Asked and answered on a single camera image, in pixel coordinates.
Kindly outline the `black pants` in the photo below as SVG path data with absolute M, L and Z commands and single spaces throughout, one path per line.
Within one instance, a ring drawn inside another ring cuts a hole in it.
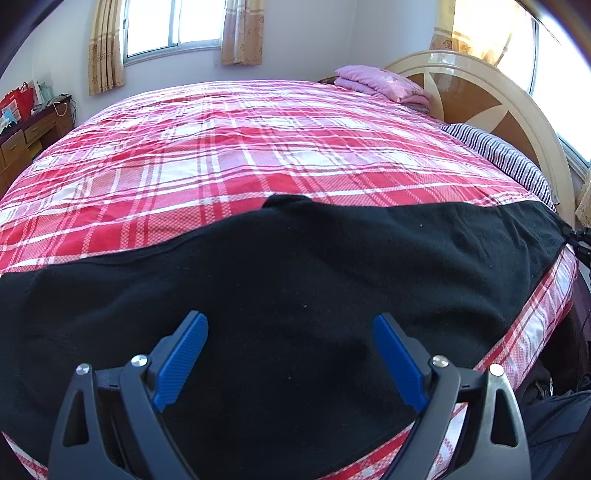
M 186 315 L 204 351 L 165 423 L 202 479 L 315 479 L 414 420 L 372 338 L 389 313 L 476 366 L 570 253 L 538 201 L 332 206 L 273 196 L 163 243 L 1 277 L 1 429 L 46 462 L 75 367 L 123 365 Z

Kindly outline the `red plaid bed cover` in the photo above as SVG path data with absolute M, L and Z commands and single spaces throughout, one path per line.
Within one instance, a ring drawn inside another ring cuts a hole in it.
M 1 269 L 149 246 L 256 209 L 274 193 L 339 205 L 531 197 L 437 120 L 320 83 L 208 82 L 143 93 L 74 129 L 1 201 Z

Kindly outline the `folded pink blanket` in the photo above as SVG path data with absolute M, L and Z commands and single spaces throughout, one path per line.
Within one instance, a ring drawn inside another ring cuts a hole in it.
M 389 70 L 367 65 L 346 65 L 335 70 L 335 85 L 388 99 L 423 113 L 431 110 L 431 94 L 423 87 Z

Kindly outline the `cream wooden headboard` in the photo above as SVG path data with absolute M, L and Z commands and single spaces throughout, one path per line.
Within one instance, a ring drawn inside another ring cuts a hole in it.
M 525 154 L 550 183 L 559 215 L 575 222 L 573 182 L 559 138 L 531 96 L 499 69 L 449 50 L 416 52 L 386 69 L 431 94 L 433 117 L 492 133 Z

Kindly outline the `left beige curtain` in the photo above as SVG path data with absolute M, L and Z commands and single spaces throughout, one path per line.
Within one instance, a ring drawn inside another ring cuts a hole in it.
M 98 0 L 88 46 L 88 92 L 102 94 L 125 84 L 123 70 L 123 11 L 121 0 Z

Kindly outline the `dark blue person clothing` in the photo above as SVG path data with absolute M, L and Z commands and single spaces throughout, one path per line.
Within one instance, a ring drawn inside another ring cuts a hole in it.
M 516 390 L 528 441 L 533 479 L 590 477 L 590 375 L 574 390 L 553 392 L 550 372 L 541 362 Z

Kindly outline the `beige curtain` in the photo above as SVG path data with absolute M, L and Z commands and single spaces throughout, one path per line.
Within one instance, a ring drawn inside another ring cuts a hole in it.
M 125 84 L 123 70 L 123 11 L 121 0 L 98 0 L 88 46 L 88 92 L 102 94 Z
M 221 64 L 259 66 L 263 63 L 263 0 L 225 2 Z

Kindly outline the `red gift bag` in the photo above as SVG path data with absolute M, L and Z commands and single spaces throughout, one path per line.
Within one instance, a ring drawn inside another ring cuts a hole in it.
M 1 100 L 1 113 L 9 112 L 16 122 L 26 121 L 31 116 L 31 110 L 35 103 L 35 91 L 28 84 L 7 93 Z

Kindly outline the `striped pillow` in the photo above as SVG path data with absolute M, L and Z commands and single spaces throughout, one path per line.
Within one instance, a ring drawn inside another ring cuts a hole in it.
M 443 124 L 441 129 L 476 151 L 556 211 L 553 190 L 541 169 L 510 143 L 466 123 Z

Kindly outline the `right beige curtain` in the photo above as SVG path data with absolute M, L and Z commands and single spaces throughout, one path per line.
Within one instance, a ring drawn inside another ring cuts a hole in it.
M 221 64 L 259 66 L 263 63 L 263 0 L 225 2 Z

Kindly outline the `window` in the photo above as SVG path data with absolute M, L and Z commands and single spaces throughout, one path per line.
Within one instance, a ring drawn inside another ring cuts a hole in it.
M 125 65 L 221 46 L 225 1 L 130 0 L 123 14 Z

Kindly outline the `wooden desk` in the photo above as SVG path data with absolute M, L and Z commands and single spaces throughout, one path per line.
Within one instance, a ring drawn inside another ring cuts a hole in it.
M 33 160 L 68 134 L 75 124 L 75 102 L 62 94 L 1 134 L 0 194 L 4 196 Z

